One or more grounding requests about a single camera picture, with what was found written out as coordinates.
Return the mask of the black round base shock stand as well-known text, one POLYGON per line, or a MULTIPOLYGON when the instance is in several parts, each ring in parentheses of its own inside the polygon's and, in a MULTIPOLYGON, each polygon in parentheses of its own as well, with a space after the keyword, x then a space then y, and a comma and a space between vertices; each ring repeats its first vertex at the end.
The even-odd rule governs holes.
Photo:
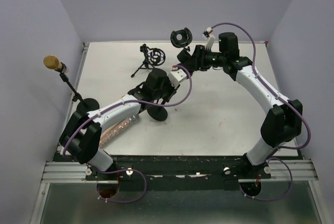
POLYGON ((193 35, 191 31, 185 27, 184 29, 172 31, 170 34, 170 41, 175 48, 183 49, 184 51, 189 52, 193 40, 193 35))

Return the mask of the black tripod shock mount stand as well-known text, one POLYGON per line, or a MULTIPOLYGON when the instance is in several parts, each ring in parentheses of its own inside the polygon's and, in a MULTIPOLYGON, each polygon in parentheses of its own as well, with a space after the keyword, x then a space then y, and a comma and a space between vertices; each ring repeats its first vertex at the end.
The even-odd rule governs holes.
POLYGON ((166 54, 162 49, 150 48, 146 44, 140 46, 140 52, 144 55, 144 60, 142 64, 137 68, 137 70, 131 74, 133 78, 139 70, 152 70, 158 66, 164 64, 166 60, 166 54))

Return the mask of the silver glitter microphone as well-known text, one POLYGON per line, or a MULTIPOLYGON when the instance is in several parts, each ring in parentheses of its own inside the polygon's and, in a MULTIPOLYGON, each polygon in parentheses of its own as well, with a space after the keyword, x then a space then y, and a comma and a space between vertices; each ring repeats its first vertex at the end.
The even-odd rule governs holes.
POLYGON ((105 148, 112 141, 114 141, 120 134, 122 134, 122 132, 129 129, 135 123, 138 123, 139 120, 140 120, 139 115, 133 115, 106 129, 101 135, 99 147, 105 148))

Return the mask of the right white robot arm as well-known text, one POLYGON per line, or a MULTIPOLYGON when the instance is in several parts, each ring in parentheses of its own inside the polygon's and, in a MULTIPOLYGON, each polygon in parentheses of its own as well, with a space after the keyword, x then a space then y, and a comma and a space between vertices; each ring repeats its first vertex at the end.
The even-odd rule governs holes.
POLYGON ((290 100, 275 91, 273 86, 261 83, 261 76, 253 70, 253 62, 240 55, 235 33, 219 34, 218 43, 218 52, 213 52, 204 45, 196 45, 192 54, 189 54, 187 49, 182 49, 177 59, 190 73, 221 67, 253 96, 266 113, 260 128, 260 139, 243 156, 240 165, 241 174, 252 178, 259 172, 259 165, 265 163, 278 148, 299 136, 302 130, 300 115, 303 106, 300 101, 290 100))

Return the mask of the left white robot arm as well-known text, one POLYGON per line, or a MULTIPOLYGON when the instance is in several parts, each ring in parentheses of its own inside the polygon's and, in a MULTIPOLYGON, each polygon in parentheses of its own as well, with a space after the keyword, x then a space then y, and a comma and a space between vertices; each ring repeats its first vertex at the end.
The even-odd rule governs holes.
POLYGON ((114 159, 100 146, 102 133, 143 111, 156 121, 166 120, 170 99, 188 78, 189 73, 179 65, 169 73, 155 68, 144 82, 117 102, 103 108, 94 105, 90 111, 76 110, 59 139, 63 154, 70 154, 79 163, 95 167, 103 179, 111 179, 115 176, 116 167, 114 159))

